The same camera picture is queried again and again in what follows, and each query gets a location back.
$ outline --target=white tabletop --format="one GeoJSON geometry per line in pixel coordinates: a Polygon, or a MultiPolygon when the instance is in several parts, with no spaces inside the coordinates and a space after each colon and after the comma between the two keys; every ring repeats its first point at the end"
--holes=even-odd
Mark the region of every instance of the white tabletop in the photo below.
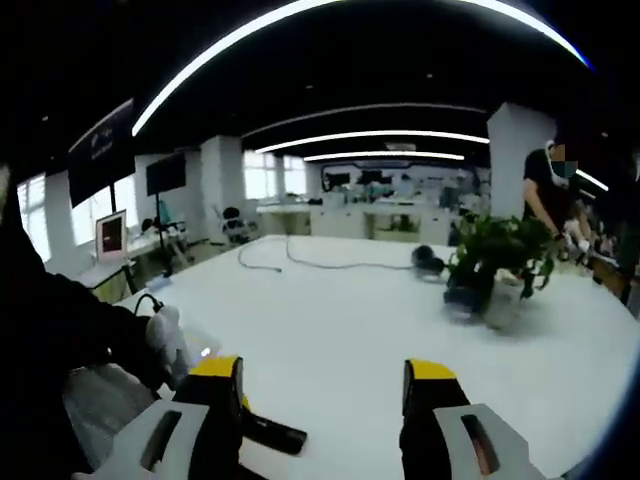
{"type": "Polygon", "coordinates": [[[89,270],[78,275],[75,280],[93,290],[115,276],[126,264],[126,259],[108,263],[96,263],[89,270]]]}
{"type": "Polygon", "coordinates": [[[289,214],[289,213],[310,213],[313,211],[349,211],[351,213],[362,213],[368,215],[422,215],[433,214],[443,211],[437,205],[429,204],[425,201],[410,199],[384,199],[374,203],[349,203],[339,206],[329,205],[307,205],[307,204],[279,204],[264,205],[257,208],[262,214],[289,214]]]}
{"type": "MultiPolygon", "coordinates": [[[[168,232],[162,232],[164,241],[169,242],[175,238],[186,237],[187,232],[178,232],[170,229],[168,232]]],[[[145,255],[158,248],[160,245],[160,235],[156,232],[147,232],[132,239],[127,244],[127,255],[129,258],[136,258],[145,255]]]]}
{"type": "MultiPolygon", "coordinates": [[[[543,474],[589,454],[615,415],[640,347],[640,327],[589,278],[558,274],[523,307],[512,335],[465,325],[443,309],[444,285],[411,272],[294,264],[283,238],[227,252],[175,275],[157,293],[186,321],[245,359],[252,408],[303,429],[299,458],[245,441],[241,461],[267,478],[402,479],[403,363],[441,362],[472,403],[485,403],[529,442],[543,474]]],[[[415,245],[292,237],[296,258],[408,265],[415,245]]],[[[448,258],[447,247],[436,253],[448,258]]]]}

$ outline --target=computer screen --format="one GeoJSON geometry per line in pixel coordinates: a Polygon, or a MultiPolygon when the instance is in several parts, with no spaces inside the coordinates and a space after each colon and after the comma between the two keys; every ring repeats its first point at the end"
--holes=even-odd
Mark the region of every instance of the computer screen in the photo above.
{"type": "Polygon", "coordinates": [[[187,162],[183,153],[153,163],[147,167],[147,195],[168,192],[187,184],[187,162]]]}
{"type": "Polygon", "coordinates": [[[342,185],[348,185],[351,182],[351,174],[349,173],[327,173],[327,181],[329,183],[329,190],[333,187],[341,187],[342,185]]]}
{"type": "Polygon", "coordinates": [[[364,170],[362,172],[362,183],[367,185],[371,182],[382,183],[382,170],[364,170]]]}
{"type": "Polygon", "coordinates": [[[120,260],[127,256],[126,226],[126,210],[96,221],[96,254],[98,262],[120,260]]]}

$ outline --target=plant pot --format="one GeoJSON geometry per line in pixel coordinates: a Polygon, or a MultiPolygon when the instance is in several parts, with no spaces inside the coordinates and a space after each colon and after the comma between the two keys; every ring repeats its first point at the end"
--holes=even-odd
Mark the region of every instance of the plant pot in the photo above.
{"type": "Polygon", "coordinates": [[[520,314],[522,282],[496,279],[487,309],[482,314],[489,328],[504,330],[517,321],[520,314]]]}
{"type": "Polygon", "coordinates": [[[482,295],[472,288],[456,286],[454,282],[449,282],[444,292],[444,303],[455,310],[477,314],[482,311],[485,302],[482,295]]]}

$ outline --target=black t-shirt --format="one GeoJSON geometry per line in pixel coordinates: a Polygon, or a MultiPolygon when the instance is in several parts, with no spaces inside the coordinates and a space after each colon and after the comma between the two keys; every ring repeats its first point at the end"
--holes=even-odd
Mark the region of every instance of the black t-shirt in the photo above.
{"type": "MultiPolygon", "coordinates": [[[[562,231],[564,222],[569,219],[571,207],[574,204],[575,184],[571,181],[567,186],[557,186],[553,183],[551,168],[544,149],[534,150],[529,154],[524,167],[524,178],[536,182],[542,205],[556,228],[562,231]]],[[[535,217],[535,214],[529,204],[525,202],[524,218],[527,217],[535,217]]]]}

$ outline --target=ceiling light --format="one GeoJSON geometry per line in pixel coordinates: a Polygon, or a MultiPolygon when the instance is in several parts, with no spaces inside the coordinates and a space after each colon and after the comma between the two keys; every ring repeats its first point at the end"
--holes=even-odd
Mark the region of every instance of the ceiling light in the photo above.
{"type": "Polygon", "coordinates": [[[580,193],[585,195],[586,197],[589,197],[591,200],[595,200],[596,199],[596,196],[593,193],[589,193],[586,190],[580,189],[580,193]]]}
{"type": "MultiPolygon", "coordinates": [[[[197,72],[200,67],[205,65],[211,59],[218,56],[228,48],[232,47],[240,40],[248,37],[252,33],[258,32],[263,28],[266,28],[274,23],[279,22],[287,17],[291,17],[298,13],[311,10],[316,7],[328,5],[331,3],[340,2],[343,0],[297,0],[289,5],[285,5],[276,10],[262,15],[261,17],[252,20],[251,22],[243,25],[242,27],[234,30],[229,35],[221,38],[216,43],[207,48],[204,52],[198,55],[192,60],[186,67],[184,67],[169,83],[167,83],[160,93],[151,101],[147,108],[142,112],[136,123],[131,129],[131,134],[135,137],[142,127],[149,121],[151,116],[160,108],[160,106],[171,96],[171,94],[184,83],[191,75],[197,72]]],[[[583,64],[589,67],[587,60],[566,40],[562,35],[553,30],[551,27],[541,22],[540,20],[532,17],[528,13],[518,10],[515,7],[506,5],[497,0],[458,0],[461,2],[472,3],[480,7],[488,8],[503,15],[507,15],[519,22],[529,25],[531,28],[541,32],[548,38],[568,50],[583,64]]]]}
{"type": "Polygon", "coordinates": [[[591,68],[589,62],[586,58],[584,58],[578,50],[569,43],[569,41],[556,32],[549,25],[541,22],[537,18],[529,15],[528,13],[523,12],[522,10],[518,10],[511,5],[507,5],[506,3],[498,2],[497,0],[457,0],[459,2],[464,3],[472,3],[474,5],[478,5],[479,7],[488,8],[489,10],[493,10],[494,12],[502,13],[508,17],[513,18],[514,20],[518,20],[526,25],[529,25],[531,28],[539,31],[547,38],[553,40],[562,48],[567,50],[571,55],[580,60],[585,66],[591,68]]]}
{"type": "Polygon", "coordinates": [[[582,178],[584,178],[585,180],[589,180],[591,183],[593,183],[594,185],[600,187],[601,189],[603,189],[605,192],[609,191],[609,187],[607,187],[604,183],[602,183],[599,180],[596,180],[595,178],[593,178],[591,175],[589,175],[588,173],[583,172],[582,170],[578,169],[576,171],[576,173],[578,175],[580,175],[582,178]]]}
{"type": "Polygon", "coordinates": [[[200,55],[198,55],[194,60],[192,60],[186,67],[184,67],[180,71],[180,73],[178,73],[169,83],[165,85],[158,96],[156,96],[156,98],[151,101],[149,106],[144,110],[144,112],[142,112],[140,118],[138,118],[136,123],[133,125],[133,128],[131,129],[131,135],[135,137],[138,132],[140,132],[140,129],[144,127],[144,125],[149,121],[156,110],[160,108],[160,105],[162,105],[187,78],[197,72],[200,67],[205,65],[209,60],[218,56],[226,49],[232,47],[240,40],[248,37],[252,33],[262,30],[269,25],[273,25],[274,23],[297,13],[340,1],[342,0],[298,0],[297,2],[290,3],[289,5],[285,5],[284,7],[280,7],[276,10],[266,13],[261,17],[252,20],[246,25],[243,25],[237,30],[234,30],[226,37],[221,38],[200,55]]]}
{"type": "Polygon", "coordinates": [[[447,110],[457,110],[461,112],[472,112],[472,113],[482,113],[482,114],[487,113],[486,110],[482,110],[480,108],[466,107],[462,105],[447,105],[446,103],[411,103],[411,102],[374,103],[370,105],[357,105],[355,107],[334,108],[331,110],[324,110],[321,112],[310,113],[310,114],[302,115],[299,117],[288,118],[287,120],[281,120],[279,122],[267,125],[266,127],[260,127],[250,132],[247,132],[242,135],[242,138],[247,138],[252,135],[256,135],[257,133],[262,133],[264,131],[271,130],[272,128],[282,127],[283,125],[289,125],[291,123],[302,122],[305,120],[312,120],[314,118],[327,117],[329,115],[338,115],[341,113],[377,110],[382,108],[440,108],[440,109],[447,109],[447,110]]]}
{"type": "Polygon", "coordinates": [[[333,135],[321,135],[319,137],[303,138],[302,140],[294,140],[292,142],[280,143],[278,145],[272,145],[270,147],[260,148],[256,150],[256,153],[267,153],[274,150],[280,150],[282,148],[295,147],[298,145],[305,145],[307,143],[326,142],[328,140],[342,140],[345,138],[361,138],[361,137],[439,137],[450,138],[453,140],[466,140],[468,142],[477,143],[489,143],[488,138],[474,137],[472,135],[462,135],[461,133],[449,133],[449,132],[432,132],[428,130],[371,130],[368,132],[348,132],[348,133],[336,133],[333,135]]]}
{"type": "Polygon", "coordinates": [[[337,158],[355,158],[355,157],[428,157],[428,158],[446,158],[447,160],[464,160],[462,155],[453,155],[451,153],[433,153],[433,152],[347,152],[347,153],[330,153],[328,155],[314,155],[305,157],[305,162],[313,162],[317,160],[333,160],[337,158]]]}

